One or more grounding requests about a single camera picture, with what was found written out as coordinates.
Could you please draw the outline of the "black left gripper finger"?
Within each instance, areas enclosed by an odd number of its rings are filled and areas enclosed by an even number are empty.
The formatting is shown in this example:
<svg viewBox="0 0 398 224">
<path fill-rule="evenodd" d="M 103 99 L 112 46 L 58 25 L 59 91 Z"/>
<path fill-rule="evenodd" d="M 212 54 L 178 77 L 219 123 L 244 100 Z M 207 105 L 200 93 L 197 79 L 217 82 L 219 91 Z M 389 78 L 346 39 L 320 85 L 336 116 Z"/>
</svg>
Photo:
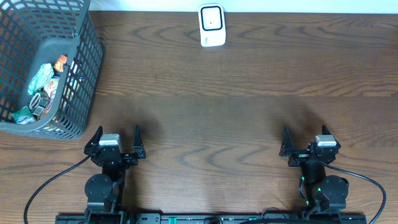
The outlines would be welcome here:
<svg viewBox="0 0 398 224">
<path fill-rule="evenodd" d="M 103 127 L 99 126 L 93 137 L 85 145 L 85 150 L 95 150 L 99 146 L 99 141 L 103 135 Z"/>
<path fill-rule="evenodd" d="M 133 139 L 132 147 L 133 147 L 135 153 L 144 153 L 144 145 L 141 140 L 140 129 L 139 129 L 138 125 L 136 126 L 135 131 L 134 131 L 134 139 Z"/>
</svg>

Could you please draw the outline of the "yellow snack bag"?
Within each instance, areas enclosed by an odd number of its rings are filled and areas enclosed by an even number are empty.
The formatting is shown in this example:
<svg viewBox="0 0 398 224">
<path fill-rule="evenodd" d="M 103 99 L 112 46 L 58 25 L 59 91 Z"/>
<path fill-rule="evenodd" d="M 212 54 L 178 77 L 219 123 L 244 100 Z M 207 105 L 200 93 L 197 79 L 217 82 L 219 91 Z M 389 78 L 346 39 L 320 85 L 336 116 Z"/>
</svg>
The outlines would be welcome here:
<svg viewBox="0 0 398 224">
<path fill-rule="evenodd" d="M 59 77 L 51 78 L 50 81 L 44 86 L 43 91 L 46 92 L 50 101 L 49 101 L 48 105 L 45 107 L 45 109 L 43 110 L 43 112 L 41 113 L 41 115 L 39 116 L 39 118 L 43 118 L 50 111 L 50 109 L 53 105 L 54 99 L 55 99 L 55 94 L 57 92 L 58 81 L 59 81 Z"/>
</svg>

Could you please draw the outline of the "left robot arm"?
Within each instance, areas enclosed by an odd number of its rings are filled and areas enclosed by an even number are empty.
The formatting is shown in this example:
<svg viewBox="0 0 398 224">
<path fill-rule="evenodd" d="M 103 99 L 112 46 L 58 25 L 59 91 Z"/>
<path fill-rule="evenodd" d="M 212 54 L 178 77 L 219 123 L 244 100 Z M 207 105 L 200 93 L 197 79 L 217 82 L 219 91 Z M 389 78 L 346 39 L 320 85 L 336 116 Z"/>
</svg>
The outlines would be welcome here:
<svg viewBox="0 0 398 224">
<path fill-rule="evenodd" d="M 84 153 L 98 167 L 100 174 L 91 176 L 85 184 L 87 208 L 85 223 L 134 223 L 135 219 L 122 208 L 126 171 L 146 158 L 146 151 L 135 127 L 132 152 L 121 152 L 121 138 L 118 134 L 104 134 L 100 126 L 84 148 Z"/>
</svg>

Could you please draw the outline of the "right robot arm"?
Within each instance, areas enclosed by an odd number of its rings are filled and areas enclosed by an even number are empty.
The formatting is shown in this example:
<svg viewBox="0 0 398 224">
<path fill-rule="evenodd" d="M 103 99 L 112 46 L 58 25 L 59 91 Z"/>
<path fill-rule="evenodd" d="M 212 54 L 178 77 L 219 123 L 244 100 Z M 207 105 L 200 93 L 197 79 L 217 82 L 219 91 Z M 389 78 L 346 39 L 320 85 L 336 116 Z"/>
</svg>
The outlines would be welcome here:
<svg viewBox="0 0 398 224">
<path fill-rule="evenodd" d="M 323 214 L 338 216 L 346 208 L 348 181 L 325 172 L 325 167 L 336 159 L 340 148 L 325 125 L 321 135 L 315 136 L 305 149 L 295 148 L 288 128 L 284 128 L 279 156 L 288 159 L 288 166 L 301 169 L 299 192 L 307 202 L 307 208 L 300 212 L 301 218 L 309 220 Z"/>
</svg>

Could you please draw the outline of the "white barcode scanner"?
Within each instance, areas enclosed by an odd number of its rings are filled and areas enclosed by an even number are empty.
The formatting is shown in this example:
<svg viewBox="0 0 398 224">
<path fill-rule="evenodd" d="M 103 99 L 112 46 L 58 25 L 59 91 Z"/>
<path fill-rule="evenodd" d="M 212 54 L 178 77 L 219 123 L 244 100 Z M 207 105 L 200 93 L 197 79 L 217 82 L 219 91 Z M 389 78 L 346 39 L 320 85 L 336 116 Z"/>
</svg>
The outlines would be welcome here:
<svg viewBox="0 0 398 224">
<path fill-rule="evenodd" d="M 226 42 L 224 9 L 220 4 L 205 4 L 198 10 L 202 47 L 217 47 Z"/>
</svg>

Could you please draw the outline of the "black round-logo snack packet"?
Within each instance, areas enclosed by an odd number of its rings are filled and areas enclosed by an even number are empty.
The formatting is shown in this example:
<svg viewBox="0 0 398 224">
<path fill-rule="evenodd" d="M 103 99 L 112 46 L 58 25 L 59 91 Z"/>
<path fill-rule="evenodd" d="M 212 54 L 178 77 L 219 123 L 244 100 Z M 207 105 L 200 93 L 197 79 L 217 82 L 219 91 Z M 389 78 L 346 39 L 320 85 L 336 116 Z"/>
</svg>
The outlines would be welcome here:
<svg viewBox="0 0 398 224">
<path fill-rule="evenodd" d="M 38 91 L 34 93 L 30 103 L 30 112 L 35 116 L 40 116 L 47 105 L 50 103 L 50 98 L 46 92 Z"/>
</svg>

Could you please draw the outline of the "green tissue packet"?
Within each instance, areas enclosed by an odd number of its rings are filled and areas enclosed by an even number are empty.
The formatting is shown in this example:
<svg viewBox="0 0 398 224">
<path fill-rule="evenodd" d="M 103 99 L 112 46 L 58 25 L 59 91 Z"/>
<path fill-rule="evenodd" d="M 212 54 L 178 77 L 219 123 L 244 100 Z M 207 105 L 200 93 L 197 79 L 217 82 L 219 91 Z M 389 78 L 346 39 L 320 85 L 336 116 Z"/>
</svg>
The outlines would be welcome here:
<svg viewBox="0 0 398 224">
<path fill-rule="evenodd" d="M 24 106 L 19 111 L 12 114 L 16 124 L 30 124 L 36 122 L 34 115 L 30 112 L 28 106 Z"/>
</svg>

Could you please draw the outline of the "orange snack packet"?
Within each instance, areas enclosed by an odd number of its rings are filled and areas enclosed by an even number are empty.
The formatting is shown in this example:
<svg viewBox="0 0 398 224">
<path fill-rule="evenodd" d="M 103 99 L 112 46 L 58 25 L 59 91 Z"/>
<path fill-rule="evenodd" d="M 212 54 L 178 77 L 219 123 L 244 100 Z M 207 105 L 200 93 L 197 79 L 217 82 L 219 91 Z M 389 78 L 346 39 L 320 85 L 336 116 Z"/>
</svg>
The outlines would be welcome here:
<svg viewBox="0 0 398 224">
<path fill-rule="evenodd" d="M 55 62 L 53 68 L 56 72 L 64 72 L 64 65 L 67 62 L 67 56 L 61 55 Z"/>
</svg>

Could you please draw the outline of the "light green snack packet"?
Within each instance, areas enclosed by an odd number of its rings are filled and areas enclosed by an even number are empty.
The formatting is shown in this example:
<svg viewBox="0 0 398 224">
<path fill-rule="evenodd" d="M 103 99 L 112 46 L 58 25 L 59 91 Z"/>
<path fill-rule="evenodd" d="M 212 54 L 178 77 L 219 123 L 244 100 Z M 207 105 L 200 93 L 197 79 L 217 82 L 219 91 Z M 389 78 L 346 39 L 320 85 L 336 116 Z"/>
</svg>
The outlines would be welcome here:
<svg viewBox="0 0 398 224">
<path fill-rule="evenodd" d="M 33 95 L 42 89 L 54 76 L 54 70 L 51 63 L 42 64 L 38 72 L 34 75 L 28 86 L 28 94 Z"/>
</svg>

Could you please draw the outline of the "dark grey plastic basket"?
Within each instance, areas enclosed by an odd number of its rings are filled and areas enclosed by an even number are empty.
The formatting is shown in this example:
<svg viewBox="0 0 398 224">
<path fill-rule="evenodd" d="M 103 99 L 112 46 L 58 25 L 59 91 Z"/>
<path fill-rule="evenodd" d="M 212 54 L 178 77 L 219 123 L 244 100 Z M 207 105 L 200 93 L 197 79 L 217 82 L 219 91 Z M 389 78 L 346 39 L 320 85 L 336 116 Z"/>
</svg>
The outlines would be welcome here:
<svg viewBox="0 0 398 224">
<path fill-rule="evenodd" d="M 90 116 L 103 49 L 89 0 L 1 1 L 1 130 L 46 139 L 77 139 Z M 29 83 L 41 65 L 67 57 L 49 112 L 30 124 L 12 114 L 32 99 Z"/>
</svg>

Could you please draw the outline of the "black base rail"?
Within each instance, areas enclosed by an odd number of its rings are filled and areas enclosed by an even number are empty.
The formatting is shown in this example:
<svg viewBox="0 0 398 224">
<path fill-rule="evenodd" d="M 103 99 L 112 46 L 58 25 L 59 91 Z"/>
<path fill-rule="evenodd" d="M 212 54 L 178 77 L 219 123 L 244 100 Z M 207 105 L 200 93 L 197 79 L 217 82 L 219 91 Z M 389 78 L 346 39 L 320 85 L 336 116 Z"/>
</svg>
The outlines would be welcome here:
<svg viewBox="0 0 398 224">
<path fill-rule="evenodd" d="M 239 224 L 239 223 L 366 223 L 364 215 L 312 215 L 301 219 L 293 214 L 270 212 L 264 215 L 176 215 L 159 213 L 58 215 L 56 224 L 67 223 L 130 223 L 130 224 Z"/>
</svg>

